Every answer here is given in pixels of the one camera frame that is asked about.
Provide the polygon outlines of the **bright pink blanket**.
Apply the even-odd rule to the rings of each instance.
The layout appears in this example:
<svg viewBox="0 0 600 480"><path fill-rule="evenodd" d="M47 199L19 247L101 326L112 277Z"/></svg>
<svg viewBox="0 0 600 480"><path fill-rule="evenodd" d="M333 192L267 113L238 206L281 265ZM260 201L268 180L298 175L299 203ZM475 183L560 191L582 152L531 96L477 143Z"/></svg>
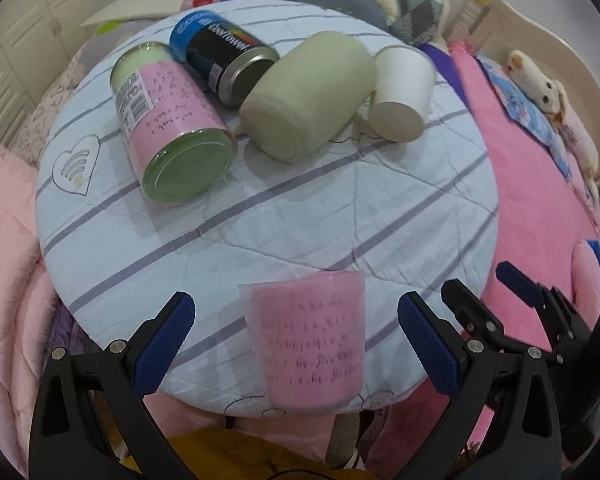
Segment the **bright pink blanket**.
<svg viewBox="0 0 600 480"><path fill-rule="evenodd" d="M494 260L509 261L533 281L571 297L573 249L600 236L600 216L582 205L548 151L508 118L474 50L454 42L449 51L498 185ZM393 478L448 402L425 380L405 400L385 408L378 433L363 454L366 468L378 478Z"/></svg>

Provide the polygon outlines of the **pink translucent plastic cup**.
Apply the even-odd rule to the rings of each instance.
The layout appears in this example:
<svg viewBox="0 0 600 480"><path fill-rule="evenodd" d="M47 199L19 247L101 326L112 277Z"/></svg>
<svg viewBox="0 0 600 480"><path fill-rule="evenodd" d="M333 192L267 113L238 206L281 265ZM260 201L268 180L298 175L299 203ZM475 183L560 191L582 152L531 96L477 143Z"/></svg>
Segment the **pink translucent plastic cup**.
<svg viewBox="0 0 600 480"><path fill-rule="evenodd" d="M323 271L242 285L244 318L265 396L287 412L341 408L364 376L365 278Z"/></svg>

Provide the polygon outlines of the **black blue CoolTowel can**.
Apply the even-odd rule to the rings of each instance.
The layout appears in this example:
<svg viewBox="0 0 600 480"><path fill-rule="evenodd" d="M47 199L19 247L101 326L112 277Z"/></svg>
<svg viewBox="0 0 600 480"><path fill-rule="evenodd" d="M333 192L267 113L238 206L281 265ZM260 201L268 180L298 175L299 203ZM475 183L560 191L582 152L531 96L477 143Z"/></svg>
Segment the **black blue CoolTowel can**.
<svg viewBox="0 0 600 480"><path fill-rule="evenodd" d="M238 108L279 60L275 49L207 10L187 14L174 26L169 46L229 108Z"/></svg>

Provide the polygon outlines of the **round light blue striped cushion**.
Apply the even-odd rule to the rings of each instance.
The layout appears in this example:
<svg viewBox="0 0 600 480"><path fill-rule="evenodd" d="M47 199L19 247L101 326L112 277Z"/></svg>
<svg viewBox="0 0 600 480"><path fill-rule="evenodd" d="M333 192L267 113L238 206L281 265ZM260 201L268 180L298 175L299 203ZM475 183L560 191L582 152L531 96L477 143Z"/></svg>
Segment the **round light blue striped cushion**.
<svg viewBox="0 0 600 480"><path fill-rule="evenodd" d="M422 136L391 144L363 118L324 151L276 162L246 139L212 191L181 205L148 200L119 129L108 55L50 128L35 220L62 302L98 344L132 335L174 292L196 321L162 390L195 408L274 417L251 350L239 289L318 271L365 275L364 382L350 411L407 398L425 372L396 304L419 292L438 315L450 278L486 287L498 237L498 188L467 107L438 79Z"/></svg>

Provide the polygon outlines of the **beige felt cup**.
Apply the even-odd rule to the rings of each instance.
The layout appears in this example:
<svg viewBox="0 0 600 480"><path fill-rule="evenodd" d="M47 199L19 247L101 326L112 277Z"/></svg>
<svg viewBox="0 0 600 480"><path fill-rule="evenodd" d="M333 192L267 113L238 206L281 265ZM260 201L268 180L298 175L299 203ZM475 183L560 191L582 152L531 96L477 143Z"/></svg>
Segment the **beige felt cup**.
<svg viewBox="0 0 600 480"><path fill-rule="evenodd" d="M376 84L376 64L362 42L318 32L262 76L240 106L240 124L263 153L296 162L340 133Z"/></svg>

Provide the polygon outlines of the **pink folded quilt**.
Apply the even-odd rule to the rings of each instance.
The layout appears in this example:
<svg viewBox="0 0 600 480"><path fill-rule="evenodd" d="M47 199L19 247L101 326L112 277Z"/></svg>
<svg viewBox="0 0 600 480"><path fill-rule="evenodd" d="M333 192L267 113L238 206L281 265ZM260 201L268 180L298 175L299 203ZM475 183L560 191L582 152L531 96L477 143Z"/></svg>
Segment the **pink folded quilt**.
<svg viewBox="0 0 600 480"><path fill-rule="evenodd" d="M38 170L0 143L0 451L28 473L42 356L58 297L34 218Z"/></svg>

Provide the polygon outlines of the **cream white headboard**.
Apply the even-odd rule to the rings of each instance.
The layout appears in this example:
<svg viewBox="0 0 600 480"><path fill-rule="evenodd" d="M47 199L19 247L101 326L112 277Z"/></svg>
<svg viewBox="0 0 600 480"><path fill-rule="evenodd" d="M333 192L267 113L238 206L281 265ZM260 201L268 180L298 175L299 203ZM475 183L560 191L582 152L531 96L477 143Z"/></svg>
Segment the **cream white headboard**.
<svg viewBox="0 0 600 480"><path fill-rule="evenodd" d="M600 158L600 11L592 0L452 1L452 18L467 18L478 49L499 61L524 51L564 84Z"/></svg>

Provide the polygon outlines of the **blue cartoon pillow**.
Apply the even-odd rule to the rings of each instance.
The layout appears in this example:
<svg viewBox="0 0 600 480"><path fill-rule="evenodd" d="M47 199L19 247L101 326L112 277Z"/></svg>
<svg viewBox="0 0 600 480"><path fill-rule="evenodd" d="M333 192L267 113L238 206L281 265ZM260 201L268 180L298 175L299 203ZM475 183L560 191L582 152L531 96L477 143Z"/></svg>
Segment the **blue cartoon pillow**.
<svg viewBox="0 0 600 480"><path fill-rule="evenodd" d="M498 63L482 54L478 54L476 59L498 96L508 118L524 128L530 136L533 136L539 144L546 148L562 176L569 181L571 179L571 169L568 164L564 141L555 132L539 107L509 79L509 76L503 72Z"/></svg>

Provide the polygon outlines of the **white heart pattern bedsheet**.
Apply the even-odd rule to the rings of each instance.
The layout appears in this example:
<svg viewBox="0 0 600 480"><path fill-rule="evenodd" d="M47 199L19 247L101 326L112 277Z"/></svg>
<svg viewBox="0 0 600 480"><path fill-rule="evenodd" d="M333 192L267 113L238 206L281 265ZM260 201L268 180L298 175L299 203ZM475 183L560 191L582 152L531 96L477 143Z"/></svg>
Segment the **white heart pattern bedsheet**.
<svg viewBox="0 0 600 480"><path fill-rule="evenodd" d="M9 151L32 167L40 166L50 127L65 102L85 77L86 68L82 61L85 49L84 44L71 59L67 68L50 84L38 105L24 120L14 140L9 144Z"/></svg>

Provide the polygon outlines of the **grey flower pattern pillow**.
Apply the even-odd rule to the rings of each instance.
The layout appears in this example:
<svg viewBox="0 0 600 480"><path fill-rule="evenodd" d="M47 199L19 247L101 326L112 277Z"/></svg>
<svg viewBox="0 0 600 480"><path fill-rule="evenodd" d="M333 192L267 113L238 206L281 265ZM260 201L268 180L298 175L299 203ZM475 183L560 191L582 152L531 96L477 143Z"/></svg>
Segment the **grey flower pattern pillow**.
<svg viewBox="0 0 600 480"><path fill-rule="evenodd" d="M134 35L140 30L154 24L153 20L141 18L140 20L129 21L106 21L100 24L94 33L95 38L119 39Z"/></svg>

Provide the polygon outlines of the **yellow wooden stool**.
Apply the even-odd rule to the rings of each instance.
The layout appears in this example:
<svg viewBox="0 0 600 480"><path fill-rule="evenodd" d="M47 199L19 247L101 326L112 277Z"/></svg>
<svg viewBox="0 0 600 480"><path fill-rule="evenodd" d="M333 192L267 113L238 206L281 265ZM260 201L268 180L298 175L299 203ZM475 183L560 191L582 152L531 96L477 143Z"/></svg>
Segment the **yellow wooden stool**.
<svg viewBox="0 0 600 480"><path fill-rule="evenodd" d="M204 480L368 480L361 469L330 469L288 448L249 434L209 426L169 439L184 464Z"/></svg>

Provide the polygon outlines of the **white paper cup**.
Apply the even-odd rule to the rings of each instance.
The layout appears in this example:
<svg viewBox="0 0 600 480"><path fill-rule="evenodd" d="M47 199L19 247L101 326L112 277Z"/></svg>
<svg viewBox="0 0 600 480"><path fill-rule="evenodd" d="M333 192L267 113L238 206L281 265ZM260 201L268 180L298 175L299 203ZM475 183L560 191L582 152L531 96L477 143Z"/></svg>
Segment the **white paper cup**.
<svg viewBox="0 0 600 480"><path fill-rule="evenodd" d="M418 139L426 128L437 81L430 57L407 46L390 46L375 55L376 90L368 122L382 138L396 143Z"/></svg>

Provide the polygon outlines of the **white wardrobe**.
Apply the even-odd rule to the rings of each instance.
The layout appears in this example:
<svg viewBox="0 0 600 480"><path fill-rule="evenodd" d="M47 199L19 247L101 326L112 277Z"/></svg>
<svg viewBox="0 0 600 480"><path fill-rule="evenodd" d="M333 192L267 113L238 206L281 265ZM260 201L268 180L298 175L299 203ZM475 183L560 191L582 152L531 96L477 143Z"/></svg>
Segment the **white wardrobe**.
<svg viewBox="0 0 600 480"><path fill-rule="evenodd" d="M9 144L87 34L95 0L0 0L0 141Z"/></svg>

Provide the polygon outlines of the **green can with pink label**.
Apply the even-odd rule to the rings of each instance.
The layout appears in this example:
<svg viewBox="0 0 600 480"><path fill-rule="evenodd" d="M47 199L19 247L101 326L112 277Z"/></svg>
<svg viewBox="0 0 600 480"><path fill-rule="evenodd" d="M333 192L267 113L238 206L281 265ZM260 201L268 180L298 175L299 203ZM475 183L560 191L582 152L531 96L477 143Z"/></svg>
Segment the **green can with pink label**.
<svg viewBox="0 0 600 480"><path fill-rule="evenodd" d="M148 198L187 202L226 176L235 137L166 44L126 50L109 83L126 152Z"/></svg>

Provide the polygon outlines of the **white plush dog toy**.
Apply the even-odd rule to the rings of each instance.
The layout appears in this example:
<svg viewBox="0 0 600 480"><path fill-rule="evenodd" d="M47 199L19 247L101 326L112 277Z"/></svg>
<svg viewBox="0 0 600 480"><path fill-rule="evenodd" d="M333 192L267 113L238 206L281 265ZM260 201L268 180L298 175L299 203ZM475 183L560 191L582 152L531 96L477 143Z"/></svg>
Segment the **white plush dog toy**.
<svg viewBox="0 0 600 480"><path fill-rule="evenodd" d="M567 93L561 82L546 76L530 56L519 50L509 52L504 70L550 122L564 123Z"/></svg>

